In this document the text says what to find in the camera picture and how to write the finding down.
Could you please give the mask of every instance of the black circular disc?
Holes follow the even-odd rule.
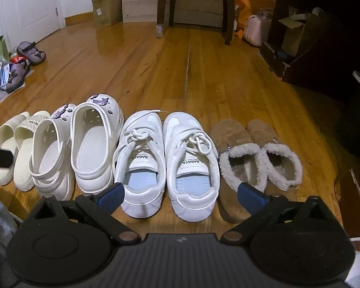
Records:
[[[108,237],[90,225],[53,218],[35,224],[19,229],[6,251],[11,269],[26,282],[79,282],[102,269],[112,253]]]
[[[250,252],[269,276],[300,285],[333,281],[349,270],[354,260],[345,233],[331,229],[326,220],[269,226],[254,236]]]

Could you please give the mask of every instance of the door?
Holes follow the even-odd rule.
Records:
[[[1,0],[9,48],[38,42],[60,28],[57,0]]]

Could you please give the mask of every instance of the screw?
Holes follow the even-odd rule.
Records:
[[[242,234],[235,231],[226,232],[223,237],[228,241],[239,241],[242,238]]]
[[[119,238],[124,241],[134,241],[139,235],[133,231],[125,231],[119,234]]]

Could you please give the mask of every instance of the blue insole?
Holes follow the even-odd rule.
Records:
[[[124,183],[137,192],[147,190],[149,186],[157,185],[157,172],[139,169],[126,172]]]
[[[211,187],[209,175],[190,173],[177,178],[177,190],[193,196],[201,196]]]

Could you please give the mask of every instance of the ribbed black surface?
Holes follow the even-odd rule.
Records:
[[[32,287],[18,284],[17,288]],[[227,246],[214,234],[148,234],[119,249],[99,274],[72,288],[287,288],[258,270],[243,248]],[[334,283],[327,288],[345,288]]]

